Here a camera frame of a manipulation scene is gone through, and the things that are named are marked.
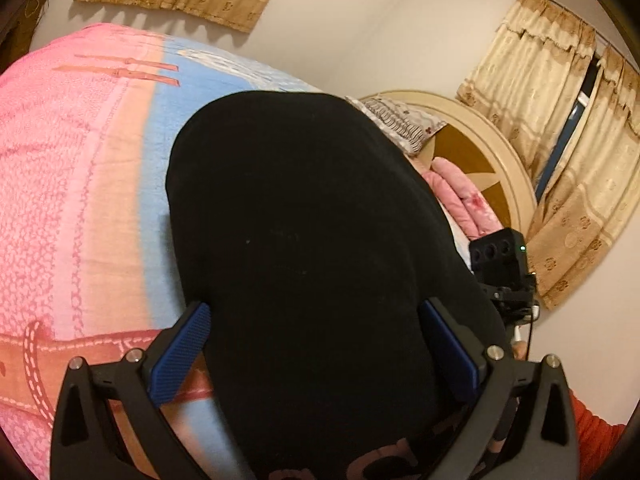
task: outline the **blue padding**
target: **blue padding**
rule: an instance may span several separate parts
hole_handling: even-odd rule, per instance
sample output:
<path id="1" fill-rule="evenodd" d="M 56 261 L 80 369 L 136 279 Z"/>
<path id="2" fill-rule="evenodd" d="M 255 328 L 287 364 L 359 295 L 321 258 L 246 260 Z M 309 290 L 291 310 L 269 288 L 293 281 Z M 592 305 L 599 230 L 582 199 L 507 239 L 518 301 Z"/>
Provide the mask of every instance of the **blue padding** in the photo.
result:
<path id="1" fill-rule="evenodd" d="M 480 387 L 474 362 L 429 301 L 421 304 L 418 316 L 433 361 L 447 381 L 451 393 L 458 402 L 474 402 Z"/>
<path id="2" fill-rule="evenodd" d="M 201 303 L 149 374 L 147 392 L 156 407 L 171 402 L 202 350 L 211 327 L 209 306 Z"/>
<path id="3" fill-rule="evenodd" d="M 542 195 L 545 192 L 546 186 L 548 186 L 551 177 L 556 170 L 556 166 L 558 162 L 560 162 L 560 157 L 564 153 L 564 149 L 567 144 L 571 140 L 572 135 L 574 134 L 575 128 L 584 113 L 584 106 L 580 104 L 578 101 L 574 103 L 574 108 L 572 108 L 571 113 L 569 114 L 569 118 L 566 120 L 566 123 L 562 127 L 562 131 L 560 131 L 560 135 L 558 140 L 556 141 L 556 145 L 551 151 L 551 155 L 545 164 L 544 170 L 542 170 L 542 174 L 540 175 L 540 180 L 538 181 L 538 186 L 536 187 L 536 200 L 540 202 Z"/>

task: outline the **black electronic device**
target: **black electronic device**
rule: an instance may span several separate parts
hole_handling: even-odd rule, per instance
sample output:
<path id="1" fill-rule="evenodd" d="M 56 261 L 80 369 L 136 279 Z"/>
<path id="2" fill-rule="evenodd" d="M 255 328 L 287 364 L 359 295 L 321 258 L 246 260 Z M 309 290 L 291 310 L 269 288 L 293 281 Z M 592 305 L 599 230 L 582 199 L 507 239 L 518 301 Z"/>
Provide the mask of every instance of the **black electronic device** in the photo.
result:
<path id="1" fill-rule="evenodd" d="M 507 327 L 538 317 L 536 275 L 529 272 L 521 233 L 505 228 L 469 243 L 471 268 Z"/>

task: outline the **curtain rod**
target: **curtain rod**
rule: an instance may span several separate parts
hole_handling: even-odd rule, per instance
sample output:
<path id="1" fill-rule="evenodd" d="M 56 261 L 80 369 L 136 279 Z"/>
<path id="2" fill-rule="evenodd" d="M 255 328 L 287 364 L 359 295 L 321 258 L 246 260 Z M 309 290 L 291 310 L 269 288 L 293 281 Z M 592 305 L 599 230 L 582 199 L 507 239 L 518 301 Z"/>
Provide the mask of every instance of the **curtain rod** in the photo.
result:
<path id="1" fill-rule="evenodd" d="M 558 7 L 562 7 L 564 10 L 567 10 L 568 12 L 575 14 L 575 12 L 573 12 L 571 9 L 569 9 L 568 7 L 564 6 L 563 4 L 561 4 L 560 2 L 558 2 L 557 0 L 549 0 L 550 2 L 556 4 Z M 593 30 L 596 31 L 596 36 L 599 37 L 604 43 L 606 43 L 607 45 L 609 45 L 613 50 L 615 50 L 618 54 L 620 54 L 620 56 L 622 56 L 623 59 L 625 59 L 628 62 L 628 59 L 626 58 L 626 56 L 624 54 L 622 54 L 622 52 L 620 52 L 616 46 L 611 43 L 607 38 L 605 38 L 599 31 L 597 28 L 593 27 L 593 25 L 591 25 L 591 23 L 587 22 L 586 20 L 584 20 L 581 16 L 578 16 L 581 20 L 583 20 L 587 25 L 589 25 L 591 28 L 593 28 Z"/>

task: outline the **pillow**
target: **pillow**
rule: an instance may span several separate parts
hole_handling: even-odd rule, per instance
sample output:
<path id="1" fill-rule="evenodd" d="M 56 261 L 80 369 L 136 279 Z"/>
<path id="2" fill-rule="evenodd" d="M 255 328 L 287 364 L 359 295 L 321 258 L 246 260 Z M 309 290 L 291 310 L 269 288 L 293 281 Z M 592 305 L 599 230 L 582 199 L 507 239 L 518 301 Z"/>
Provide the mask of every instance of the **pillow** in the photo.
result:
<path id="1" fill-rule="evenodd" d="M 433 194 L 438 199 L 456 223 L 462 229 L 462 232 L 469 240 L 476 240 L 480 237 L 478 226 L 474 222 L 469 211 L 466 209 L 460 197 L 452 189 L 449 182 L 443 176 L 435 171 L 427 171 L 422 174 L 422 178 L 427 181 Z"/>
<path id="2" fill-rule="evenodd" d="M 383 97 L 364 101 L 347 97 L 407 156 L 416 156 L 427 140 L 446 126 L 446 122 L 418 107 Z"/>
<path id="3" fill-rule="evenodd" d="M 431 163 L 431 168 L 451 186 L 469 215 L 478 227 L 479 235 L 485 236 L 502 229 L 502 224 L 495 215 L 482 193 L 471 179 L 455 164 L 446 158 L 437 156 Z"/>

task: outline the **red cloth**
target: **red cloth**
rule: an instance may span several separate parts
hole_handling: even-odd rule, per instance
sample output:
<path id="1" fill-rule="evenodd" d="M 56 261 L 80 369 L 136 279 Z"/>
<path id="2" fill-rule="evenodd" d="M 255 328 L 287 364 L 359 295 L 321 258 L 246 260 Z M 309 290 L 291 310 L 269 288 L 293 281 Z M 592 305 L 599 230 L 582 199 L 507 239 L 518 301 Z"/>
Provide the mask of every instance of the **red cloth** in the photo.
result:
<path id="1" fill-rule="evenodd" d="M 625 431 L 625 425 L 607 424 L 587 410 L 587 407 L 575 398 L 573 392 L 571 400 L 580 446 L 580 480 L 588 480 L 618 443 L 622 432 Z"/>

